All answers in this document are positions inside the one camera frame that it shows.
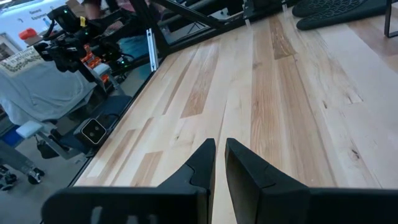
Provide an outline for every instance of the black metal frame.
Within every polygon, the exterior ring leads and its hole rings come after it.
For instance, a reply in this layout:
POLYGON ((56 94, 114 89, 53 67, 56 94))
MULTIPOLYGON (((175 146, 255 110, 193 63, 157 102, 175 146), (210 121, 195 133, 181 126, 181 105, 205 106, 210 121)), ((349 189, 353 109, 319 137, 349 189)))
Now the black metal frame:
POLYGON ((398 36, 398 31, 390 33, 390 23, 391 23, 391 11, 392 11, 392 0, 387 0, 386 2, 386 21, 384 23, 384 35, 388 38, 398 36))
POLYGON ((148 29, 152 29, 156 38, 156 45, 160 53, 160 57, 165 57, 169 54, 182 50, 186 47, 195 45, 204 40, 212 38, 214 36, 220 35, 222 33, 228 32, 244 24, 241 20, 242 15, 237 15, 232 17, 230 20, 221 21, 215 19, 211 16, 206 16, 199 12, 196 12, 188 7, 182 6, 176 2, 170 0, 153 0, 153 2, 160 4, 161 6, 170 9, 171 11, 180 14, 187 19, 192 20, 192 22, 201 22, 208 27, 194 32, 186 37, 181 38, 172 43, 168 43, 159 28, 159 25, 155 17, 150 12, 145 0, 130 0, 130 3, 134 6, 136 14, 140 17, 144 24, 147 24, 148 29))

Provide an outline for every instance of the white cloth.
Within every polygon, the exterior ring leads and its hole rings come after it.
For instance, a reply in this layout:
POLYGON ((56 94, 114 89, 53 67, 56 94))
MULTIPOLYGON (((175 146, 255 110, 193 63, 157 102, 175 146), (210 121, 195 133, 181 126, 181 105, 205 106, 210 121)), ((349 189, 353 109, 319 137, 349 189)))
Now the white cloth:
POLYGON ((17 125, 60 119, 84 105, 95 85, 79 72, 59 72, 33 47, 0 62, 0 104, 17 125))

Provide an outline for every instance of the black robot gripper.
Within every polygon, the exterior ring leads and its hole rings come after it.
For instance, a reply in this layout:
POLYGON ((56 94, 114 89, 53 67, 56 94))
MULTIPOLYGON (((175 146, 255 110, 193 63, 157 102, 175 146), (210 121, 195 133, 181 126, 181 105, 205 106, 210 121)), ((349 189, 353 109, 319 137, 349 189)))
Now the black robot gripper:
MULTIPOLYGON (((63 189, 44 203, 44 223, 210 224, 215 156, 207 139, 158 187, 63 189)), ((238 224, 398 223, 398 190, 307 187, 235 139, 225 162, 238 224)))

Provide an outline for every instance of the white wall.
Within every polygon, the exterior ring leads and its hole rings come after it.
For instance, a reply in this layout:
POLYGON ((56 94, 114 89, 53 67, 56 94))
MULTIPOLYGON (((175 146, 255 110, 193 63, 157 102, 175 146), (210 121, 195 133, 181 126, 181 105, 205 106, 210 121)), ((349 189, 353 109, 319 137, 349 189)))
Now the white wall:
POLYGON ((43 0, 3 12, 0 14, 0 34, 6 33, 14 44, 25 49, 27 44, 19 38, 19 33, 27 28, 33 28, 37 33, 47 30, 43 18, 48 20, 47 13, 65 2, 66 0, 43 0))

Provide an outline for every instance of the chair caster wheel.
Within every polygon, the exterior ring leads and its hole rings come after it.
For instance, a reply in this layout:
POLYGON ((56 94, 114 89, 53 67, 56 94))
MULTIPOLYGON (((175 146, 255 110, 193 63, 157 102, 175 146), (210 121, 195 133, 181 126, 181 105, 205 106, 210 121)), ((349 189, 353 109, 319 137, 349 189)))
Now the chair caster wheel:
POLYGON ((8 190, 11 190, 13 187, 14 187, 13 184, 7 184, 7 185, 0 184, 1 191, 8 191, 8 190))
POLYGON ((17 178, 17 175, 15 175, 15 174, 10 174, 9 176, 6 177, 6 182, 8 184, 13 184, 13 183, 17 182, 17 180, 18 180, 18 178, 17 178))
POLYGON ((35 168, 35 169, 33 169, 33 171, 36 172, 36 173, 38 173, 38 174, 39 174, 40 176, 42 176, 42 177, 44 177, 44 175, 45 175, 45 172, 42 171, 42 170, 39 169, 39 168, 35 168))
POLYGON ((40 170, 39 168, 33 169, 34 173, 29 174, 27 177, 27 181, 32 184, 36 185, 39 184, 42 181, 42 176, 45 175, 44 171, 40 170))
POLYGON ((37 175, 36 177, 30 175, 27 177, 27 181, 32 185, 37 185, 42 181, 42 179, 40 178, 39 175, 37 175))

